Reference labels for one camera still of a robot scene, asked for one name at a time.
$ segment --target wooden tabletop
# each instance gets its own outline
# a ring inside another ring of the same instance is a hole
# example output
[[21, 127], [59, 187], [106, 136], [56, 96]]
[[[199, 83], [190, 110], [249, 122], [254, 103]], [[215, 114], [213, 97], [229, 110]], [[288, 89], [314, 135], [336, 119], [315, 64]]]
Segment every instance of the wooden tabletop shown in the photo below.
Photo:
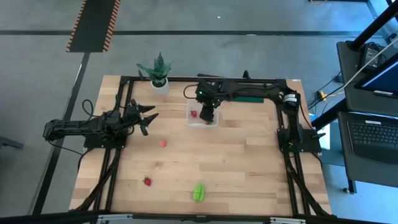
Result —
[[[95, 114], [113, 108], [119, 80], [120, 76], [104, 76]], [[302, 106], [308, 114], [301, 81], [287, 83], [302, 94]], [[291, 215], [274, 103], [223, 102], [217, 128], [192, 128], [187, 125], [187, 99], [182, 95], [190, 84], [194, 83], [169, 82], [169, 93], [159, 96], [149, 82], [134, 82], [132, 98], [144, 106], [155, 105], [147, 114], [159, 115], [147, 128], [148, 136], [136, 129], [127, 140], [119, 163], [112, 212]], [[187, 95], [194, 96], [194, 92], [195, 88], [189, 88]], [[301, 114], [300, 122], [308, 128]], [[161, 140], [167, 140], [168, 145], [160, 147]], [[97, 184], [103, 156], [104, 149], [94, 149], [83, 158], [70, 208], [79, 206]], [[301, 160], [309, 191], [330, 212], [319, 161], [309, 153], [301, 153]], [[146, 175], [152, 179], [150, 187], [142, 182]], [[203, 202], [193, 200], [197, 184], [205, 186]], [[296, 186], [299, 210], [303, 212], [299, 192]]]

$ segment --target clear plastic container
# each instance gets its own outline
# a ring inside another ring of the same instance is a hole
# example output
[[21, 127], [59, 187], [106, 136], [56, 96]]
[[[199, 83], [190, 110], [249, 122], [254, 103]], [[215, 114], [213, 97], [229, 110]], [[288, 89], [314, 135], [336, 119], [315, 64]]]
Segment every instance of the clear plastic container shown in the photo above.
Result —
[[[187, 100], [187, 123], [190, 127], [195, 128], [214, 128], [218, 126], [218, 109], [214, 110], [214, 118], [211, 124], [207, 124], [206, 121], [199, 118], [199, 114], [202, 108], [202, 104], [198, 103], [197, 100], [191, 99]], [[197, 117], [194, 118], [191, 115], [192, 111], [197, 112]]]

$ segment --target computer monitor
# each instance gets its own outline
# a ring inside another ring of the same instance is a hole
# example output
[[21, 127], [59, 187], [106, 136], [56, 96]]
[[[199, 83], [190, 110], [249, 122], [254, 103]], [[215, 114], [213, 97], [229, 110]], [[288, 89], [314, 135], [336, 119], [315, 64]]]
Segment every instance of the computer monitor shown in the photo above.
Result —
[[382, 64], [372, 75], [362, 79], [356, 88], [386, 96], [398, 96], [398, 53]]

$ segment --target laptop screen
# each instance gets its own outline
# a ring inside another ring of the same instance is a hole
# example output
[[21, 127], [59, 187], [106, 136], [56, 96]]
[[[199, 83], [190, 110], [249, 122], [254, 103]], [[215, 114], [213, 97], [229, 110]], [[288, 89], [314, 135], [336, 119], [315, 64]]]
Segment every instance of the laptop screen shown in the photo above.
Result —
[[362, 84], [362, 87], [372, 91], [398, 94], [398, 62], [393, 63], [380, 74]]

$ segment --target concrete floor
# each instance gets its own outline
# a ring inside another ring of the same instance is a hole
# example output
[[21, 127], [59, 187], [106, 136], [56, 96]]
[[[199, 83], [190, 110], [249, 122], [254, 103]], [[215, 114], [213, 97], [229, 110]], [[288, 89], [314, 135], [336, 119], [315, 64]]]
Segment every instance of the concrete floor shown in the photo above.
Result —
[[[0, 30], [69, 30], [80, 0], [0, 2]], [[124, 0], [116, 30], [322, 30], [361, 31], [373, 17], [365, 3], [307, 0]], [[60, 118], [83, 54], [68, 54], [68, 36], [0, 35], [0, 136], [23, 142], [23, 150], [0, 151], [0, 217], [25, 215], [42, 175], [50, 146], [44, 124]], [[91, 54], [72, 119], [85, 119], [81, 102], [95, 103], [103, 75], [137, 75], [135, 63], [147, 64], [161, 51], [173, 61], [170, 76], [209, 73], [241, 77], [299, 78], [307, 99], [339, 71], [336, 43], [352, 37], [289, 36], [114, 36], [106, 54]], [[372, 39], [384, 44], [380, 38]], [[336, 88], [332, 83], [326, 92]], [[320, 104], [317, 114], [324, 105]], [[66, 138], [64, 146], [81, 150], [83, 138]], [[63, 151], [44, 212], [68, 210], [78, 156]], [[398, 189], [358, 183], [346, 195], [345, 170], [323, 167], [333, 214], [343, 218], [398, 222]], [[155, 221], [135, 221], [155, 223]]]

